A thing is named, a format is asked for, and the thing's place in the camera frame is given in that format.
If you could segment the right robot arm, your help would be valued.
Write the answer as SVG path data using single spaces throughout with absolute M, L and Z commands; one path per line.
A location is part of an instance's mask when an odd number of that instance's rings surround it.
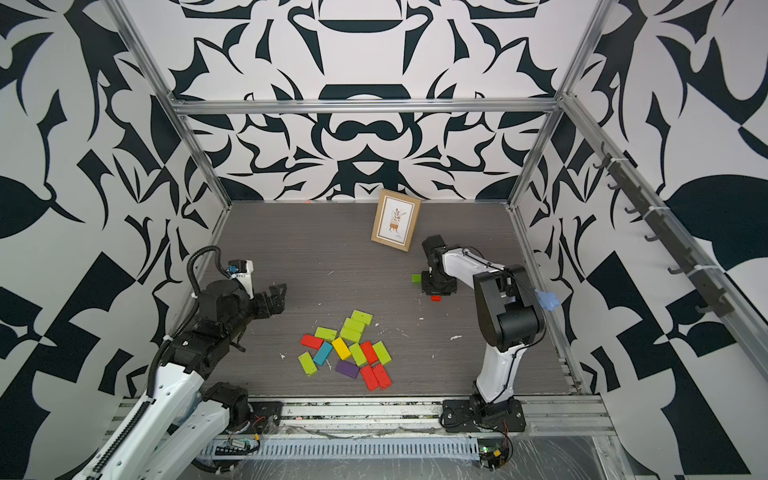
M 421 273 L 424 294 L 449 296 L 459 284 L 474 294 L 477 323 L 486 343 L 475 380 L 479 405 L 509 401 L 523 356 L 546 327 L 526 269 L 493 262 L 474 247 L 449 246 L 440 235 L 427 237 L 422 248 L 427 260 Z

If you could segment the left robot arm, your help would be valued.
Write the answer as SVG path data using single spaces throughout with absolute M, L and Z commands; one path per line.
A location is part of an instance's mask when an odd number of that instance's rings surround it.
M 287 287 L 249 294 L 237 279 L 211 283 L 185 330 L 163 343 L 145 393 L 78 479 L 176 479 L 218 435 L 251 424 L 246 389 L 201 388 L 248 324 L 285 309 Z

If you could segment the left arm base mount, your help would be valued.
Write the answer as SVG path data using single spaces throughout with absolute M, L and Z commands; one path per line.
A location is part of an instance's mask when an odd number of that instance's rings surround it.
M 276 433 L 282 423 L 281 401 L 250 401 L 248 418 L 227 431 L 228 435 L 253 435 Z

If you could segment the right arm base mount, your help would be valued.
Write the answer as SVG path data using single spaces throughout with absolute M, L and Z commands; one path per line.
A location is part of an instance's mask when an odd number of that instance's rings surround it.
M 479 395 L 473 395 L 468 400 L 444 400 L 438 421 L 450 433 L 480 430 L 521 433 L 527 427 L 522 404 L 518 400 L 510 398 L 487 404 Z

